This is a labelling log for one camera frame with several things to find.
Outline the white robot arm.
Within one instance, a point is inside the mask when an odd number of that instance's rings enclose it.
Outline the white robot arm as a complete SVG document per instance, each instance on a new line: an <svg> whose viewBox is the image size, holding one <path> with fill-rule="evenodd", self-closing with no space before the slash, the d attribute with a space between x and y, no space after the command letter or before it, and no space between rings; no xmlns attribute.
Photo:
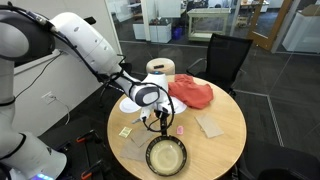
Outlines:
<svg viewBox="0 0 320 180"><path fill-rule="evenodd" d="M152 111L174 113L166 75L152 72L142 81L130 76L120 66L120 56L88 19L73 12L47 18L8 3L0 7L0 23L0 164L6 180L56 180L67 164L65 154L12 127L17 62L31 63L60 51L67 57L59 64L57 76L80 69L100 83L117 83L141 107L142 122Z"/></svg>

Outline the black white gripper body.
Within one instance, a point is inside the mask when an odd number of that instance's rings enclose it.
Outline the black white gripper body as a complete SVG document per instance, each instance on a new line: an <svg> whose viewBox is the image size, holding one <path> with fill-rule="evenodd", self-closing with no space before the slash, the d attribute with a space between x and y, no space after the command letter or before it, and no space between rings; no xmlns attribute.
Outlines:
<svg viewBox="0 0 320 180"><path fill-rule="evenodd" d="M167 114L172 114L174 107L169 100L165 100L164 102L156 102L146 107L141 108L140 120L146 120L150 117L153 111L160 111Z"/></svg>

